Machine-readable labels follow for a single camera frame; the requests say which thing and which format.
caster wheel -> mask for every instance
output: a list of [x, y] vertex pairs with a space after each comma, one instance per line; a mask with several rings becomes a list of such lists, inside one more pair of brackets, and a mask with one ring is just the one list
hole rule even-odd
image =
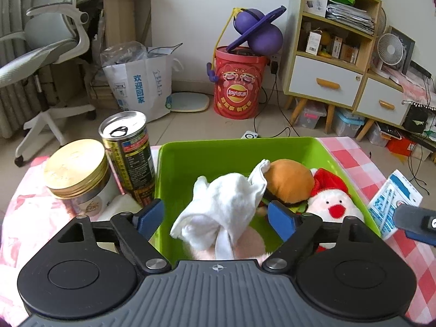
[[23, 156], [17, 157], [17, 158], [14, 160], [14, 164], [15, 164], [15, 166], [17, 166], [17, 167], [22, 167], [22, 166], [25, 164], [25, 161], [24, 161], [24, 159], [23, 159]]
[[86, 113], [86, 119], [88, 120], [96, 120], [97, 119], [97, 110], [89, 111]]

white drawer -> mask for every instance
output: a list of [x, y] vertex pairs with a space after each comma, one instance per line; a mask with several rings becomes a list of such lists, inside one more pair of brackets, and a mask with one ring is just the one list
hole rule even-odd
[[356, 111], [401, 125], [408, 110], [407, 104], [401, 104], [402, 100], [402, 92], [368, 78]]
[[[333, 83], [333, 88], [319, 85], [323, 80]], [[354, 71], [297, 56], [289, 91], [351, 107], [361, 80], [362, 75]]]

chair base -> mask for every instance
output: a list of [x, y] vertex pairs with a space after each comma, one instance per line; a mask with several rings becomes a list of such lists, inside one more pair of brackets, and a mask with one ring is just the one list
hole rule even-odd
[[15, 164], [18, 167], [23, 166], [24, 150], [36, 140], [36, 138], [42, 132], [42, 129], [44, 129], [46, 125], [49, 126], [56, 139], [58, 139], [58, 141], [60, 142], [60, 146], [66, 145], [67, 141], [54, 120], [78, 116], [79, 114], [88, 112], [92, 112], [92, 115], [94, 116], [95, 107], [91, 104], [87, 104], [85, 106], [70, 108], [50, 108], [49, 110], [39, 113], [36, 117], [25, 123], [23, 126], [24, 130], [30, 129], [30, 131], [29, 133], [27, 133], [26, 137], [15, 150]]

green tray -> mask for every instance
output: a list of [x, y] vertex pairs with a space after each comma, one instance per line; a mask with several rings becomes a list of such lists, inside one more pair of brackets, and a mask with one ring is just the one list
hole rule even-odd
[[[377, 235], [380, 231], [359, 198], [341, 166], [315, 138], [258, 138], [239, 140], [209, 140], [168, 143], [159, 151], [156, 198], [165, 203], [162, 225], [154, 236], [154, 246], [172, 264], [190, 259], [181, 240], [169, 232], [179, 214], [192, 200], [192, 189], [200, 175], [212, 182], [221, 175], [238, 172], [248, 177], [254, 167], [268, 159], [292, 159], [307, 168], [325, 168], [341, 177], [347, 184], [365, 223]], [[265, 218], [255, 217], [251, 224], [265, 240], [267, 252], [275, 251], [283, 242]]]

office chair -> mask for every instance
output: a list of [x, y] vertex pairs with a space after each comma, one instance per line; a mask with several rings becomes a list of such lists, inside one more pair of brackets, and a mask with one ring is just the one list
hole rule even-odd
[[12, 40], [24, 40], [31, 51], [12, 60], [0, 68], [0, 88], [21, 82], [33, 76], [41, 112], [26, 122], [24, 130], [29, 130], [15, 151], [15, 164], [23, 166], [23, 151], [37, 138], [48, 125], [61, 146], [67, 144], [56, 119], [87, 114], [88, 119], [95, 119], [95, 107], [87, 104], [80, 107], [49, 108], [47, 98], [41, 88], [38, 70], [52, 63], [62, 63], [84, 54], [90, 41], [84, 24], [88, 14], [75, 7], [75, 0], [33, 0], [33, 6], [27, 10], [29, 19], [24, 30], [13, 32], [0, 38], [0, 43]]

